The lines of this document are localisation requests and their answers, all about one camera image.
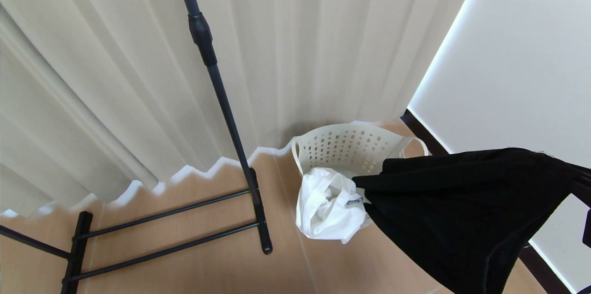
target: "black metal rack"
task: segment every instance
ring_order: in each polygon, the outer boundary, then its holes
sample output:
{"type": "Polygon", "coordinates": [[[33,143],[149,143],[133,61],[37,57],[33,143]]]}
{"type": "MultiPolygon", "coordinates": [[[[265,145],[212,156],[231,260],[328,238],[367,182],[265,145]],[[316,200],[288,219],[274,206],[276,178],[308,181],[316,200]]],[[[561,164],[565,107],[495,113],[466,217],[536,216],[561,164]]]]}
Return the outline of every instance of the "black metal rack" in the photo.
{"type": "Polygon", "coordinates": [[[103,273],[122,269],[123,267],[132,266],[141,262],[148,261],[150,259],[158,258],[160,256],[171,254],[173,252],[178,252],[179,250],[190,248],[202,243],[207,243],[209,241],[219,239],[221,237],[238,233],[240,231],[244,231],[246,229],[254,227],[257,227],[258,229],[260,245],[262,247],[262,251],[264,252],[264,254],[270,254],[273,250],[271,238],[269,236],[269,230],[265,220],[265,210],[263,208],[262,199],[260,198],[257,174],[253,168],[249,168],[247,163],[247,157],[245,156],[244,149],[242,148],[240,136],[238,135],[238,129],[236,128],[236,122],[234,121],[232,110],[230,109],[228,96],[226,95],[226,90],[223,86],[222,77],[220,76],[220,72],[217,67],[217,59],[215,52],[213,50],[213,39],[211,37],[209,26],[207,25],[207,21],[205,21],[205,17],[203,17],[203,14],[199,10],[197,0],[184,0],[184,2],[188,11],[188,24],[191,36],[193,38],[193,42],[198,46],[199,52],[201,53],[201,58],[203,59],[203,63],[205,64],[205,66],[207,67],[207,71],[209,72],[209,77],[211,78],[211,83],[213,84],[213,88],[215,89],[217,100],[222,109],[224,119],[226,120],[226,125],[228,126],[228,130],[232,138],[232,143],[234,143],[234,148],[236,149],[236,153],[238,154],[238,160],[240,161],[242,171],[244,172],[244,175],[247,179],[248,189],[236,191],[233,193],[229,193],[227,195],[209,199],[207,201],[201,201],[191,205],[182,206],[175,210],[168,210],[160,214],[146,216],[138,220],[126,222],[125,224],[120,224],[93,232],[90,231],[92,213],[83,211],[78,216],[78,223],[76,225],[76,231],[74,231],[74,236],[72,237],[72,249],[70,250],[70,252],[66,252],[64,250],[55,248],[46,243],[40,242],[36,239],[33,239],[31,237],[18,233],[17,231],[13,231],[12,229],[0,225],[0,235],[4,235],[11,239],[17,240],[21,243],[27,244],[31,247],[53,254],[55,256],[65,258],[68,261],[66,267],[66,274],[62,279],[61,294],[76,294],[76,291],[78,289],[78,282],[88,277],[102,275],[103,273]],[[192,210],[200,206],[225,201],[226,199],[230,199],[240,195],[245,195],[247,193],[250,193],[253,197],[253,206],[256,217],[255,221],[247,225],[238,226],[232,229],[228,229],[226,231],[209,235],[207,237],[202,237],[200,239],[179,244],[178,246],[172,248],[160,250],[159,252],[154,252],[146,256],[133,258],[125,262],[113,264],[106,267],[101,267],[96,270],[82,273],[84,251],[86,250],[86,243],[88,239],[90,239],[91,237],[143,224],[144,222],[160,219],[165,216],[171,216],[173,214],[184,212],[186,210],[192,210]]]}

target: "wooden floor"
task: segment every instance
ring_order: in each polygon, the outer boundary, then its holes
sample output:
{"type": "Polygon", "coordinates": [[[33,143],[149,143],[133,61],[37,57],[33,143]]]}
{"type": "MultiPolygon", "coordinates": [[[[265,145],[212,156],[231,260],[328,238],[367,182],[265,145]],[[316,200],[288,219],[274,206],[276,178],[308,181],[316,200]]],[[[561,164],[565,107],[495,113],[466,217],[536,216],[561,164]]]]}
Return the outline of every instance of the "wooden floor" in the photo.
{"type": "MultiPolygon", "coordinates": [[[[385,126],[412,136],[400,121],[385,126]]],[[[410,145],[407,156],[420,155],[410,145]]],[[[260,154],[257,171],[273,253],[264,255],[258,231],[248,229],[155,260],[80,282],[79,294],[193,294],[193,293],[401,293],[449,294],[375,225],[357,233],[346,245],[340,241],[309,240],[298,232],[294,210],[300,176],[290,153],[260,154]]],[[[140,188],[124,206],[94,202],[92,229],[104,228],[209,199],[247,187],[240,168],[223,166],[212,179],[192,174],[177,184],[167,183],[161,195],[140,188]]],[[[143,254],[229,229],[255,219],[250,195],[203,206],[91,239],[83,271],[122,262],[143,254]]],[[[2,217],[2,224],[24,234],[70,249],[80,210],[54,210],[29,219],[2,217]]],[[[6,294],[58,293],[66,263],[43,252],[2,237],[2,279],[6,294]]],[[[544,290],[517,262],[506,294],[544,294],[544,290]]]]}

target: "white plastic basket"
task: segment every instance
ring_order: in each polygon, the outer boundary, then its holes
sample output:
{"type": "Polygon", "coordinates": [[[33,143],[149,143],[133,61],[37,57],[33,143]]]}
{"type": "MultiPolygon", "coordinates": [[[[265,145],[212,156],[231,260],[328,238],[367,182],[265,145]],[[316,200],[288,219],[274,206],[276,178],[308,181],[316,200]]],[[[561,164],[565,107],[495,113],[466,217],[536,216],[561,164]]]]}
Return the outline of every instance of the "white plastic basket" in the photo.
{"type": "Polygon", "coordinates": [[[427,146],[418,138],[405,138],[379,126],[333,124],[293,138],[291,151],[300,175],[327,167],[350,179],[379,174],[385,159],[404,158],[404,149],[414,140],[428,156],[427,146]]]}

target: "beige curtain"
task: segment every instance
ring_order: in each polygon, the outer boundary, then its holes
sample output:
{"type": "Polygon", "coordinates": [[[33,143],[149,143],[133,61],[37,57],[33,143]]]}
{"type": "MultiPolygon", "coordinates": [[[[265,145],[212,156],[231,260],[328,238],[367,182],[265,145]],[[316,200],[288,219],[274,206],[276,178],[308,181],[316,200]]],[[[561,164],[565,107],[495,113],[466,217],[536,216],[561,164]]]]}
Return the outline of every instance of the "beige curtain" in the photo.
{"type": "MultiPolygon", "coordinates": [[[[401,115],[464,0],[198,0],[245,151],[401,115]]],[[[0,0],[2,208],[235,159],[183,0],[0,0]]]]}

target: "black cloth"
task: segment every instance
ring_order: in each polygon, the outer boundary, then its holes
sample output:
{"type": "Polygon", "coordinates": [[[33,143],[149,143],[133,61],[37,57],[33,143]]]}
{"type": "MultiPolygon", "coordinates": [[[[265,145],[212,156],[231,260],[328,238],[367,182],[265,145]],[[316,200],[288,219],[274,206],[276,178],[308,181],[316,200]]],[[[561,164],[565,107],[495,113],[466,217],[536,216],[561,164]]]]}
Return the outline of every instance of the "black cloth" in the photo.
{"type": "Polygon", "coordinates": [[[519,252],[581,175],[524,149],[388,159],[353,178],[376,225],[455,294],[501,294],[519,252]]]}

